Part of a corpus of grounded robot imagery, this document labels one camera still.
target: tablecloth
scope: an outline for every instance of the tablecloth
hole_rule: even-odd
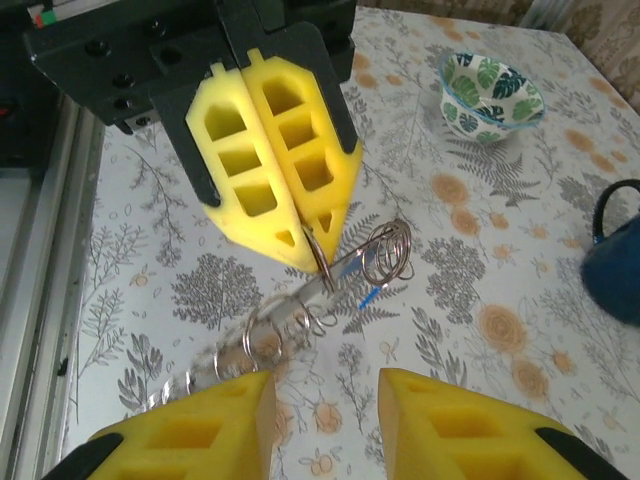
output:
[[[597,196],[639,175],[638,116],[560,34],[359,8],[353,38],[342,88],[365,155],[343,247],[400,217],[416,275],[364,310],[347,305],[276,372],[271,478],[384,478],[381,367],[549,415],[637,478],[640,333],[594,305],[577,269]],[[436,69],[451,52],[522,70],[543,92],[545,120],[488,149],[453,136]],[[637,204],[616,195],[609,231]],[[225,240],[157,124],[107,130],[88,252],[66,453],[261,299],[303,282]]]

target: coiled wire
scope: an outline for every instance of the coiled wire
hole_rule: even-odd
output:
[[[324,253],[313,238],[311,230],[305,229],[305,233],[324,284],[329,294],[334,295],[338,290],[338,284],[333,278]],[[392,280],[413,278],[414,270],[410,255],[411,229],[401,219],[376,227],[363,245],[347,254],[346,257],[361,257],[361,273],[364,279],[374,287],[372,294],[361,304],[361,308]],[[410,268],[409,274],[404,273],[407,268]],[[274,320],[270,310],[273,311],[274,306],[285,301],[297,304],[297,308],[291,315],[293,321]],[[322,308],[314,304],[305,305],[296,294],[274,295],[251,312],[244,326],[227,332],[215,346],[208,346],[200,352],[187,371],[167,380],[162,388],[152,394],[141,406],[140,412],[151,410],[245,373],[275,368],[288,355],[299,349],[308,348],[311,335],[324,337],[328,329],[337,324],[338,318],[331,311],[323,312]],[[263,333],[261,337],[263,340],[269,339],[266,347],[260,342],[254,344],[256,342],[252,340],[257,328],[268,332]],[[285,347],[285,338],[291,343],[289,349]]]

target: metal spring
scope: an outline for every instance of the metal spring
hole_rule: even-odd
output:
[[[305,229],[309,238],[309,245],[311,246],[318,267],[321,274],[324,277],[325,285],[331,293],[335,293],[337,284],[332,277],[329,264],[320,249],[318,243],[313,239],[313,235],[310,230]],[[400,219],[396,219],[387,222],[383,225],[376,227],[368,236],[367,241],[359,248],[362,252],[362,274],[364,278],[372,286],[374,286],[373,292],[365,299],[361,304],[366,305],[371,301],[382,288],[384,288],[393,279],[399,278],[401,280],[410,280],[414,276],[413,266],[409,261],[411,254],[411,229],[409,225]],[[404,275],[404,271],[410,267],[411,272],[409,275]],[[180,377],[173,377],[166,381],[160,391],[151,395],[147,402],[141,407],[141,411],[148,411],[152,408],[156,408],[160,405],[164,405],[178,397],[180,393],[190,395],[193,393],[196,379],[201,374],[206,376],[211,372],[215,376],[214,384],[238,376],[244,373],[256,372],[260,370],[259,357],[261,356],[258,348],[252,344],[251,334],[258,326],[260,318],[265,319],[264,322],[260,322],[261,326],[270,327],[277,339],[277,345],[272,349],[275,350],[274,356],[270,358],[272,365],[277,365],[282,357],[285,355],[285,346],[283,332],[278,325],[273,321],[270,315],[265,315],[265,312],[277,304],[278,302],[285,300],[293,300],[300,305],[300,309],[293,314],[295,322],[291,323],[291,326],[297,327],[297,331],[286,332],[290,338],[303,339],[305,343],[308,343],[309,334],[316,337],[324,337],[327,334],[327,330],[335,327],[338,324],[338,318],[336,315],[326,315],[326,317],[332,320],[327,321],[321,319],[319,315],[314,314],[314,305],[305,305],[299,298],[290,294],[278,294],[268,298],[266,301],[258,305],[249,315],[247,324],[243,329],[240,344],[225,342],[224,339],[218,343],[215,347],[209,346],[198,355],[198,360],[194,361],[186,372]],[[235,374],[225,376],[220,372],[220,358],[231,349],[241,347],[242,351],[249,360],[250,365],[248,368],[240,369]]]

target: green leaf pattern bowl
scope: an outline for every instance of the green leaf pattern bowl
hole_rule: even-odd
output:
[[[458,137],[481,143],[506,139],[542,121],[540,90],[514,68],[470,53],[442,59],[440,110]]]

